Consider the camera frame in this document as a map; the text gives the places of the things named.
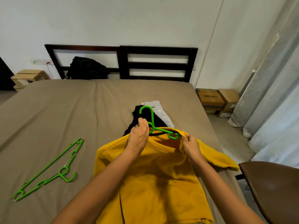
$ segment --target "brown chair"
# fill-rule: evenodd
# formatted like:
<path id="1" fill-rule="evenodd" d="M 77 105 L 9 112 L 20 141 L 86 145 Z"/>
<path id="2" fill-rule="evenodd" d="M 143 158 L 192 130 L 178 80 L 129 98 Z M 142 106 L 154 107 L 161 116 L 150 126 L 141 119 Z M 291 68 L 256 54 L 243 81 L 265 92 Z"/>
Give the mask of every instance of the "brown chair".
<path id="1" fill-rule="evenodd" d="M 299 223 L 299 169 L 257 161 L 239 166 L 269 224 Z"/>

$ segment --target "forearm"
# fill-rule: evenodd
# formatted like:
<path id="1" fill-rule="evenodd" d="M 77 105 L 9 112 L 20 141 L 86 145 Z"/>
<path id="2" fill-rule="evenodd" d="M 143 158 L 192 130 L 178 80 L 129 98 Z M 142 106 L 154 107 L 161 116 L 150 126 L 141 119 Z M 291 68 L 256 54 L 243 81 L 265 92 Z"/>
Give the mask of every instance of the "forearm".
<path id="1" fill-rule="evenodd" d="M 66 205 L 52 224 L 95 222 L 137 156 L 126 148 Z"/>
<path id="2" fill-rule="evenodd" d="M 196 160 L 194 165 L 227 224 L 264 224 L 205 160 Z"/>

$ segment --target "white curtain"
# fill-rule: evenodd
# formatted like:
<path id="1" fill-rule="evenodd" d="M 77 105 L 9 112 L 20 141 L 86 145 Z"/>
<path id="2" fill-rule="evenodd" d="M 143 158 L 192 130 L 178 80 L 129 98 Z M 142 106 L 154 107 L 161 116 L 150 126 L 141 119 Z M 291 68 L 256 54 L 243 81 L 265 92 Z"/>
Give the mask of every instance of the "white curtain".
<path id="1" fill-rule="evenodd" d="M 299 168 L 299 4 L 228 123 L 251 138 L 253 161 Z"/>

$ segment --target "wooden headboard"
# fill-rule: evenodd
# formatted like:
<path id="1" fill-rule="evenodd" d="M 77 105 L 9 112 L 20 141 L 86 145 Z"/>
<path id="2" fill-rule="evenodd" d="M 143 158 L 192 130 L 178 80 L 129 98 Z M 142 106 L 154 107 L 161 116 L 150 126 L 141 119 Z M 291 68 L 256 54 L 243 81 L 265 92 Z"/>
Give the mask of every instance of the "wooden headboard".
<path id="1" fill-rule="evenodd" d="M 172 80 L 189 82 L 195 62 L 198 48 L 183 47 L 150 47 L 150 46 L 80 46 L 80 45 L 45 45 L 53 64 L 55 65 L 60 77 L 65 79 L 64 71 L 70 67 L 62 66 L 54 50 L 80 50 L 80 51 L 107 51 L 116 52 L 119 68 L 107 68 L 110 72 L 119 72 L 121 79 L 154 79 Z M 155 63 L 155 62 L 130 62 L 128 54 L 151 54 L 151 55 L 170 55 L 188 56 L 186 64 L 182 63 Z M 153 69 L 153 70 L 181 70 L 185 71 L 184 77 L 162 77 L 162 76 L 133 76 L 130 69 Z"/>

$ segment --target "door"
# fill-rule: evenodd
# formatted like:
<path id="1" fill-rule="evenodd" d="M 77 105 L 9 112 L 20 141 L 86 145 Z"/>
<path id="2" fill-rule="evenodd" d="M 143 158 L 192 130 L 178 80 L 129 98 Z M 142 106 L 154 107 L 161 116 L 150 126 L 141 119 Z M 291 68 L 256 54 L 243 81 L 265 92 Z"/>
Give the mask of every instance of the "door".
<path id="1" fill-rule="evenodd" d="M 9 69 L 9 67 L 4 63 L 4 61 L 0 57 L 0 90 L 13 90 L 14 82 L 11 80 L 11 76 L 13 76 L 13 72 Z"/>

